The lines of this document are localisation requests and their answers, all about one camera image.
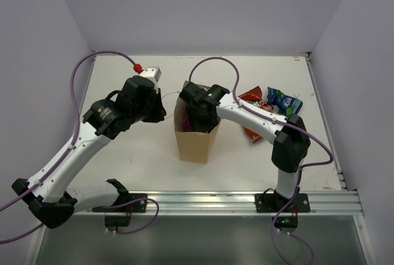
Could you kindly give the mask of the purple snack bag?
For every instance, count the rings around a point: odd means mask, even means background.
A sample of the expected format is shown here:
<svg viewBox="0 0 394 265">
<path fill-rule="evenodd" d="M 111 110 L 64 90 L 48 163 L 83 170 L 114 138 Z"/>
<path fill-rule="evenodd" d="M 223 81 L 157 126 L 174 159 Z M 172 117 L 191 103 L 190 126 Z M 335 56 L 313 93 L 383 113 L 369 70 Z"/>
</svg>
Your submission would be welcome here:
<svg viewBox="0 0 394 265">
<path fill-rule="evenodd" d="M 190 120 L 188 117 L 184 118 L 184 120 L 182 122 L 181 129 L 183 132 L 191 132 L 192 131 L 192 127 L 190 125 Z"/>
</svg>

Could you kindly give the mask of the brown paper bag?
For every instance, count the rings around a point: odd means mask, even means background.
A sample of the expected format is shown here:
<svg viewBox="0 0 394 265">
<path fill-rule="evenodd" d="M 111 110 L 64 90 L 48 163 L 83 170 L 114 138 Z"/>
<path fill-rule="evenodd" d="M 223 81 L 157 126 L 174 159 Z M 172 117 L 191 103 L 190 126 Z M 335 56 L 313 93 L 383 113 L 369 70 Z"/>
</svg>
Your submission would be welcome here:
<svg viewBox="0 0 394 265">
<path fill-rule="evenodd" d="M 200 133 L 182 131 L 181 126 L 185 117 L 187 117 L 186 104 L 178 97 L 174 108 L 173 125 L 179 159 L 184 162 L 207 164 L 221 118 L 218 117 L 219 123 L 210 133 Z"/>
</svg>

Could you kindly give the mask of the blue snack bag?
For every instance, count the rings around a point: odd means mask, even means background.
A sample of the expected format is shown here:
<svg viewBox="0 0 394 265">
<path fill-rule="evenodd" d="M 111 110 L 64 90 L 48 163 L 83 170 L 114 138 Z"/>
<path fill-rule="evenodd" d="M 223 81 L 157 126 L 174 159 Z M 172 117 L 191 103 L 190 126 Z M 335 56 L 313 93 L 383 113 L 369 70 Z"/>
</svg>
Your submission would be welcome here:
<svg viewBox="0 0 394 265">
<path fill-rule="evenodd" d="M 280 114 L 287 117 L 298 114 L 303 106 L 303 102 L 298 98 L 271 87 L 267 87 L 267 99 L 272 108 L 276 108 Z"/>
</svg>

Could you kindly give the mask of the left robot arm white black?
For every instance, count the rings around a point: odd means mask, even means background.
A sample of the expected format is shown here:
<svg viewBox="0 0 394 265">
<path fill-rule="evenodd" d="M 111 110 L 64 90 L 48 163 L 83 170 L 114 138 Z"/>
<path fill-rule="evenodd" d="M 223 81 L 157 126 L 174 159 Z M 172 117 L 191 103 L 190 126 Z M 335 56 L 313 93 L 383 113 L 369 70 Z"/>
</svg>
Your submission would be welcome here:
<svg viewBox="0 0 394 265">
<path fill-rule="evenodd" d="M 94 102 L 79 121 L 79 131 L 50 162 L 29 179 L 19 178 L 12 189 L 30 212 L 50 229 L 64 224 L 74 213 L 91 208 L 118 208 L 131 200 L 125 186 L 109 179 L 92 190 L 69 187 L 82 168 L 121 132 L 139 121 L 158 123 L 166 111 L 161 103 L 158 68 L 147 68 L 128 78 L 122 89 Z"/>
</svg>

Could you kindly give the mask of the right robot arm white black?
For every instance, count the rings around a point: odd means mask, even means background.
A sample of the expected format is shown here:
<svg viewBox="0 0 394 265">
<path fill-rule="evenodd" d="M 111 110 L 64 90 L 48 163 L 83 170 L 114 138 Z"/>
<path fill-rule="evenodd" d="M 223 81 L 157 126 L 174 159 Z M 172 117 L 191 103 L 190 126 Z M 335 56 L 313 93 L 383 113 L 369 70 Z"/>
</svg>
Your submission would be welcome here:
<svg viewBox="0 0 394 265">
<path fill-rule="evenodd" d="M 272 146 L 271 161 L 278 168 L 275 192 L 289 199 L 298 185 L 299 168 L 307 155 L 310 139 L 301 117 L 271 113 L 240 100 L 224 87 L 204 89 L 188 82 L 179 98 L 186 104 L 191 127 L 198 132 L 228 120 L 260 135 Z"/>
</svg>

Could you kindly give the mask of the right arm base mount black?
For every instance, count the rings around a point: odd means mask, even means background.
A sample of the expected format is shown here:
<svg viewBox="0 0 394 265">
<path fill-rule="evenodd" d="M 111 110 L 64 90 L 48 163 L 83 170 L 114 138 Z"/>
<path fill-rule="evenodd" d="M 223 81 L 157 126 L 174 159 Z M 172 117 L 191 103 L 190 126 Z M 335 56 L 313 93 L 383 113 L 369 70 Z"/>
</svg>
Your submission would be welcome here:
<svg viewBox="0 0 394 265">
<path fill-rule="evenodd" d="M 263 193 L 254 195 L 255 209 L 257 213 L 271 213 L 273 224 L 275 228 L 294 232 L 299 224 L 299 213 L 310 213 L 310 203 L 308 195 L 305 193 L 298 193 L 295 199 L 283 210 L 283 213 L 288 213 L 289 216 L 280 214 L 275 220 L 275 215 L 289 202 L 289 199 L 279 195 L 272 188 L 268 188 Z"/>
</svg>

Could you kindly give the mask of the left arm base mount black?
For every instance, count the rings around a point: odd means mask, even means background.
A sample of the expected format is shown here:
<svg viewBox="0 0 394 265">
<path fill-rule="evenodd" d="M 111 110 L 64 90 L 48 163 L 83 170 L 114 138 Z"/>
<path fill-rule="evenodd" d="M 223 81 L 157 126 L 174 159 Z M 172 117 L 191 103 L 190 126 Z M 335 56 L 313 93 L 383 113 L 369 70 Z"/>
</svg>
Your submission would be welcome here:
<svg viewBox="0 0 394 265">
<path fill-rule="evenodd" d="M 127 188 L 116 179 L 108 179 L 107 183 L 116 189 L 116 198 L 113 204 L 108 207 L 101 205 L 94 207 L 93 212 L 102 213 L 124 213 L 123 216 L 109 215 L 104 217 L 104 225 L 108 230 L 119 231 L 126 228 L 131 223 L 133 213 L 145 213 L 147 207 L 148 194 L 130 193 Z"/>
</svg>

